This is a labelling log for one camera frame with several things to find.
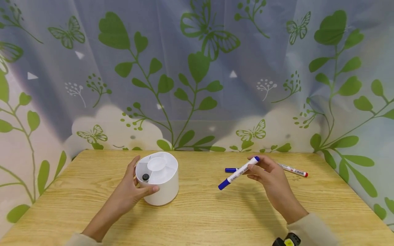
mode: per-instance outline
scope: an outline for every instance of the backdrop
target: backdrop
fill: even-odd
[[[392,1],[0,12],[0,236],[87,148],[318,153],[394,229]]]

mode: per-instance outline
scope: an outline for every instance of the black object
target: black object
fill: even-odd
[[[301,239],[299,239],[299,237],[296,234],[290,232],[289,234],[287,234],[284,240],[278,237],[275,240],[275,242],[273,242],[272,246],[287,246],[287,245],[298,246],[300,245],[300,243],[301,243]]]
[[[149,174],[144,174],[144,175],[142,176],[142,180],[143,180],[143,181],[148,181],[148,179],[149,179]]]

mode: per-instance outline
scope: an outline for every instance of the beige sleeve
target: beige sleeve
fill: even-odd
[[[287,225],[289,232],[296,234],[301,239],[300,246],[337,246],[338,239],[323,221],[315,214]]]
[[[103,244],[86,235],[74,233],[65,246],[103,246]]]

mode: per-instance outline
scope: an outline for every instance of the yellow object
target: yellow object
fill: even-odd
[[[289,239],[289,238],[284,240],[284,244],[286,246],[294,246],[293,241],[291,239]]]
[[[83,151],[1,239],[0,245],[64,245],[73,232],[82,232],[99,211],[131,159],[152,153]],[[179,162],[178,196],[160,207],[140,201],[109,230],[105,245],[254,246],[272,245],[275,238],[287,235],[286,222],[271,206],[260,183],[240,177],[222,191],[217,188],[229,175],[224,168],[242,166],[253,153],[172,154]],[[378,246],[394,240],[390,229],[320,156],[268,156],[309,173],[307,178],[290,172],[286,175],[301,204],[330,227],[341,245]]]

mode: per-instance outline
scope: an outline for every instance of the white cylindrical container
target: white cylindrical container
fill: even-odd
[[[149,175],[148,180],[143,179],[144,174]],[[142,158],[136,166],[136,177],[141,187],[148,185],[160,187],[155,194],[144,197],[151,205],[167,204],[178,194],[178,161],[170,153],[157,152]]]

